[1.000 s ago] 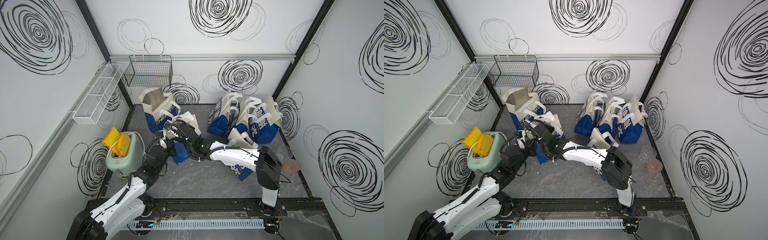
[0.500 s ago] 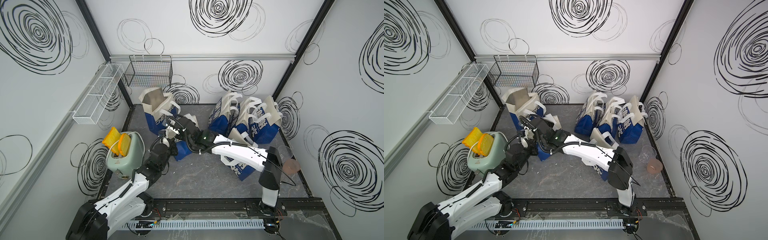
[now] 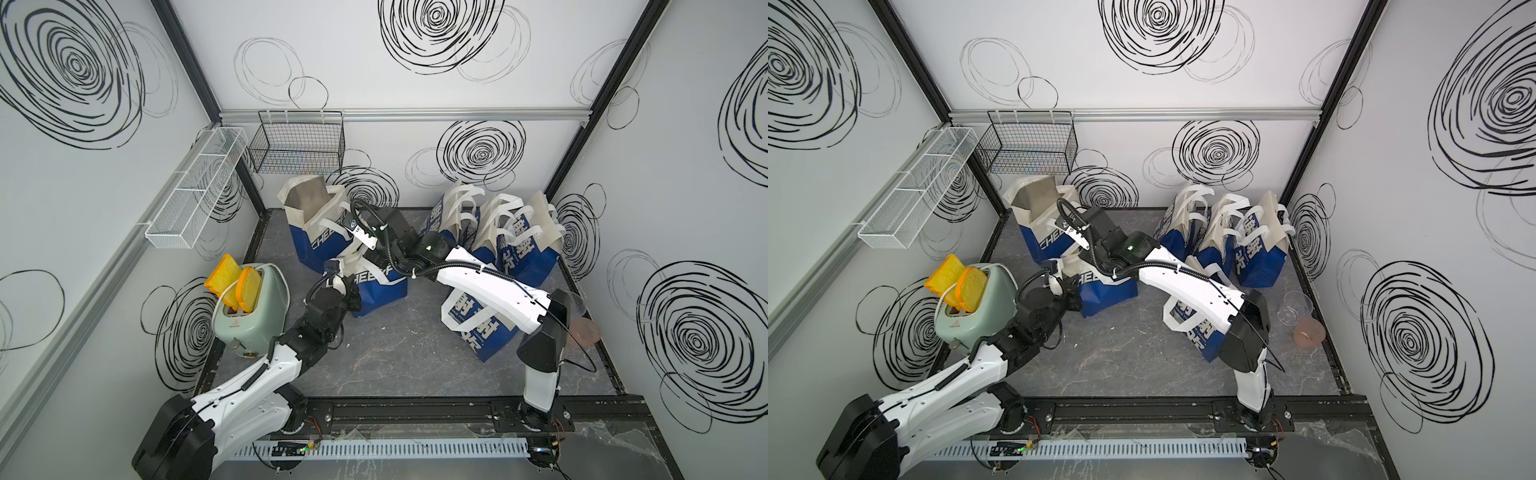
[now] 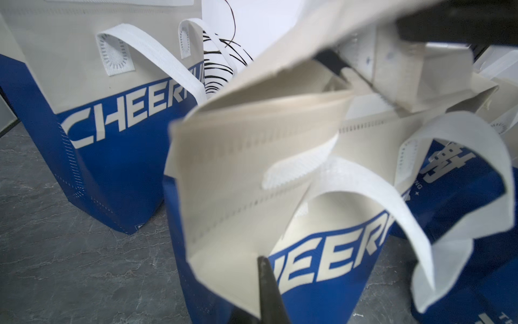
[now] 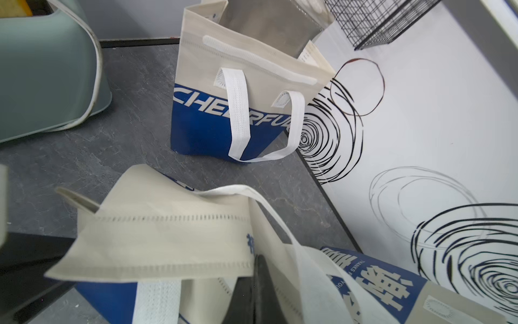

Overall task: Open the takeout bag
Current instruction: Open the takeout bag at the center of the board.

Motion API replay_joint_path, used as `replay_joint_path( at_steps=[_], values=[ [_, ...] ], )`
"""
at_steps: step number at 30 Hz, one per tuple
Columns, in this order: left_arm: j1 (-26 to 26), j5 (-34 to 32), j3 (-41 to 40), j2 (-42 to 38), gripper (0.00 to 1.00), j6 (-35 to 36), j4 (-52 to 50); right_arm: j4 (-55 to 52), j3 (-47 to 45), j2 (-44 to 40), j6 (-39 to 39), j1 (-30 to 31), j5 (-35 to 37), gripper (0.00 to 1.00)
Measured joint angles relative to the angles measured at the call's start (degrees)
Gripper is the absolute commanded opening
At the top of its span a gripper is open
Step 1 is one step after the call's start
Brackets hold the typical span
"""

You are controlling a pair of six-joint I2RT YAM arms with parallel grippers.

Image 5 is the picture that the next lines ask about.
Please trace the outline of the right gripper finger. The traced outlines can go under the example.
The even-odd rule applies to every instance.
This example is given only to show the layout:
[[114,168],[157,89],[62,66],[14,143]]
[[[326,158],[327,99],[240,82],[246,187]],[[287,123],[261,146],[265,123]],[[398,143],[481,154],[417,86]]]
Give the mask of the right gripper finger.
[[263,255],[256,255],[252,277],[237,279],[223,319],[228,323],[287,323]]

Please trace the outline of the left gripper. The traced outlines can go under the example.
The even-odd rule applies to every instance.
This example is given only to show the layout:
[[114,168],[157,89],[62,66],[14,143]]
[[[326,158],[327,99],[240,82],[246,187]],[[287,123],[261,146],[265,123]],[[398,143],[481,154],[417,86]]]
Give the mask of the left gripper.
[[73,238],[9,232],[1,246],[1,322],[29,323],[75,282],[45,277]]

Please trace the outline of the blue beige takeout bag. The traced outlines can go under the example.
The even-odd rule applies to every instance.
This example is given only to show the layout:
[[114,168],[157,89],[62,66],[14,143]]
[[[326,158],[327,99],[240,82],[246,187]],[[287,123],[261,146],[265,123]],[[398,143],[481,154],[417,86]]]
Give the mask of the blue beige takeout bag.
[[183,11],[171,149],[238,163],[283,159],[334,70],[313,45],[322,1],[203,1]]
[[135,323],[222,323],[238,278],[266,259],[288,323],[394,323],[352,276],[302,246],[253,188],[190,191],[147,165],[129,168],[95,212],[78,209],[78,234],[46,272],[73,282],[136,283]]
[[340,248],[321,252],[399,323],[506,323],[503,315],[410,271]]

